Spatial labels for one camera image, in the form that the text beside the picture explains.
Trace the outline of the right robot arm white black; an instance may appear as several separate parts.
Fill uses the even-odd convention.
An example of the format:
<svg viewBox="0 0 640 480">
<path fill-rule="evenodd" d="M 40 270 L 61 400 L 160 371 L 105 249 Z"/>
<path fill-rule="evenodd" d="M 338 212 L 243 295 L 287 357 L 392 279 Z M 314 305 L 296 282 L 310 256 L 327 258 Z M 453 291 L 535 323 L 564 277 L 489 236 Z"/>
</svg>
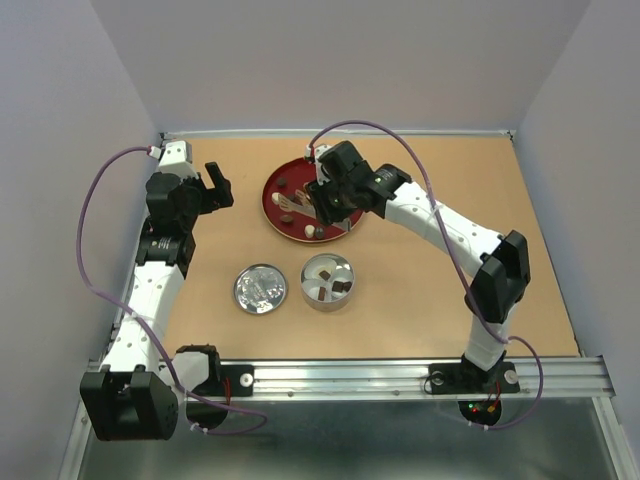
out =
<svg viewBox="0 0 640 480">
<path fill-rule="evenodd" d="M 307 146 L 305 158 L 315 167 L 305 190 L 321 224 L 344 225 L 354 213 L 373 213 L 450 256 L 473 314 L 460 378 L 472 390 L 491 384 L 505 354 L 511 314 L 531 280 L 526 238 L 476 224 L 394 165 L 372 169 L 349 141 Z"/>
</svg>

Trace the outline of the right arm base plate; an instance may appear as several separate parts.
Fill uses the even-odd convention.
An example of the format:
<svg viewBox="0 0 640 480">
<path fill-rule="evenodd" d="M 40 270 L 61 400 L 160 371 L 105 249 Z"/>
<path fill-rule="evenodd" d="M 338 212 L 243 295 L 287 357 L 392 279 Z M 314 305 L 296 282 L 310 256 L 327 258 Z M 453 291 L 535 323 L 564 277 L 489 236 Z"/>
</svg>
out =
<svg viewBox="0 0 640 480">
<path fill-rule="evenodd" d="M 433 395 L 489 394 L 497 386 L 501 393 L 519 393 L 518 378 L 508 380 L 508 372 L 516 373 L 512 362 L 500 362 L 489 371 L 484 371 L 471 363 L 457 361 L 431 364 L 427 376 Z"/>
</svg>

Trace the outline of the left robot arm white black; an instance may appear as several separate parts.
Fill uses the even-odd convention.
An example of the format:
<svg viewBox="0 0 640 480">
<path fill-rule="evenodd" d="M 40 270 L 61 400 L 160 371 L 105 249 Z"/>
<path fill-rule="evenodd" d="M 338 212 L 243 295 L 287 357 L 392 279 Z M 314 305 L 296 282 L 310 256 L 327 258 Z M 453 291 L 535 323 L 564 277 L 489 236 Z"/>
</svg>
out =
<svg viewBox="0 0 640 480">
<path fill-rule="evenodd" d="M 201 176 L 158 171 L 145 185 L 148 214 L 135 255 L 134 282 L 116 338 L 101 366 L 83 375 L 80 394 L 102 441 L 167 440 L 179 398 L 196 389 L 229 391 L 217 349 L 187 346 L 169 357 L 161 340 L 195 251 L 199 216 L 233 204 L 231 183 L 214 162 Z"/>
</svg>

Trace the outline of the silver metal tongs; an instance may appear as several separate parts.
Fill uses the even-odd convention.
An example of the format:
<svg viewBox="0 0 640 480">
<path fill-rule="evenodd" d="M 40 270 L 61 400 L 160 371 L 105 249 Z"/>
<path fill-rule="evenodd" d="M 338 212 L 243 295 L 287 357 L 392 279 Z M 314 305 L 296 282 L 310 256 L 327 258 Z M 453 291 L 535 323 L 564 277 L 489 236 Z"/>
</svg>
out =
<svg viewBox="0 0 640 480">
<path fill-rule="evenodd" d="M 275 192 L 272 195 L 274 194 L 279 194 L 279 204 L 277 206 L 282 211 L 299 213 L 311 219 L 317 220 L 315 208 L 310 203 L 310 200 L 306 197 L 306 194 L 304 192 L 300 190 L 296 191 L 297 201 L 291 200 L 289 197 L 286 197 L 284 194 L 279 192 Z"/>
</svg>

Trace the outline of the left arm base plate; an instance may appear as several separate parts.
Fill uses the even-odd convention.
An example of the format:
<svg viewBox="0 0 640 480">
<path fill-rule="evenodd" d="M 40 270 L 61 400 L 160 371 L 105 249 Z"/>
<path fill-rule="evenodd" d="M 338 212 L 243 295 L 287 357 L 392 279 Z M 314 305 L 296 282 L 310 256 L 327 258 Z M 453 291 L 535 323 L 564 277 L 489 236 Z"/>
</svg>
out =
<svg viewBox="0 0 640 480">
<path fill-rule="evenodd" d="M 194 388 L 194 392 L 206 397 L 246 398 L 253 395 L 255 368 L 248 363 L 223 364 L 218 377 L 209 378 Z"/>
</svg>

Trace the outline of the dark square chocolate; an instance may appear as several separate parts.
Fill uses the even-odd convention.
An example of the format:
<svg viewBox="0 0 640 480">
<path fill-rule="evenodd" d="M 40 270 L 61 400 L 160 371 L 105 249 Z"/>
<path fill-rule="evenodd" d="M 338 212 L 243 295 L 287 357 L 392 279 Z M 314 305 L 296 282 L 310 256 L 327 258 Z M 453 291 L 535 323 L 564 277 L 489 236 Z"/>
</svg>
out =
<svg viewBox="0 0 640 480">
<path fill-rule="evenodd" d="M 335 281 L 332 284 L 332 291 L 335 293 L 345 293 L 345 292 L 349 292 L 351 287 L 352 287 L 351 282 Z"/>
</svg>

